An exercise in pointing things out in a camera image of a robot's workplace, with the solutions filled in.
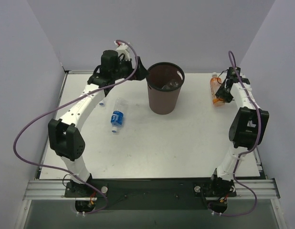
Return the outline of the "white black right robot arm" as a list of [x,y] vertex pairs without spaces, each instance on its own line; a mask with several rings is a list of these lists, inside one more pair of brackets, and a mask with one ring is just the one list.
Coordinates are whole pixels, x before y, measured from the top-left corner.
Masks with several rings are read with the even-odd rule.
[[262,110],[257,104],[250,81],[241,77],[239,67],[228,68],[226,78],[215,95],[225,103],[235,101],[238,108],[228,134],[232,144],[211,177],[212,194],[220,197],[235,192],[233,181],[236,171],[245,156],[261,143],[269,112]]

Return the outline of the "orange tea bottle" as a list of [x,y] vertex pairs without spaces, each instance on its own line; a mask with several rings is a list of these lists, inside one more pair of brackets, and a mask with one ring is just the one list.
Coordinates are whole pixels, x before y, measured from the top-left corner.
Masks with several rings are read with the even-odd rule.
[[212,98],[212,104],[215,107],[223,106],[225,105],[224,101],[216,97],[216,93],[218,89],[221,86],[221,79],[218,77],[217,73],[212,73],[211,74],[211,79],[210,79],[210,88],[211,88],[211,98]]

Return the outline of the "clear bottle orange blue label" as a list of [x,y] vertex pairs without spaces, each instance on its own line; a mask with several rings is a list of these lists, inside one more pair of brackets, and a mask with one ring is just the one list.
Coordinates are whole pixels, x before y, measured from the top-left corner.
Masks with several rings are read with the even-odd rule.
[[175,90],[176,88],[179,87],[179,83],[178,81],[176,81],[175,79],[170,80],[168,83],[166,83],[162,89],[163,90]]

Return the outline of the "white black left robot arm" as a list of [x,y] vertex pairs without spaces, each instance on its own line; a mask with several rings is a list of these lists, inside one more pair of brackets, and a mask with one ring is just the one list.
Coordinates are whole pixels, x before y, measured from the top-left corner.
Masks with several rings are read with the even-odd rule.
[[89,77],[79,101],[58,120],[48,123],[50,148],[65,163],[71,175],[71,187],[81,196],[88,196],[93,190],[90,182],[91,173],[87,170],[83,159],[85,141],[81,129],[94,110],[114,87],[117,80],[128,79],[141,81],[148,75],[139,56],[136,64],[125,53],[106,50],[101,56],[101,63]]

